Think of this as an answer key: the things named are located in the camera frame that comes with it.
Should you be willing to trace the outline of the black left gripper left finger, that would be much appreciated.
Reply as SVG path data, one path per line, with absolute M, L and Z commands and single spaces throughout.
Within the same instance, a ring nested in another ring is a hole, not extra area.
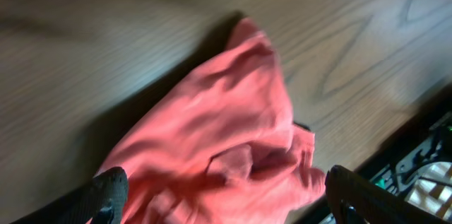
M 113 167 L 11 224 L 120 224 L 128 190 L 124 169 Z

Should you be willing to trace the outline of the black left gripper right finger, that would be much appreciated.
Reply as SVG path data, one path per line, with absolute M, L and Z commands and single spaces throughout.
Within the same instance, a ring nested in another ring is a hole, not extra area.
M 328 206 L 337 223 L 350 222 L 347 209 L 351 206 L 369 223 L 447 224 L 340 165 L 328 171 L 325 185 Z

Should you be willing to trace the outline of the red soccer t-shirt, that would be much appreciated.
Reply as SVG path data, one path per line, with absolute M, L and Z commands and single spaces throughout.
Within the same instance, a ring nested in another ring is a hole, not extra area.
M 278 55 L 248 18 L 102 164 L 124 169 L 123 223 L 283 223 L 319 199 L 314 135 L 293 122 Z

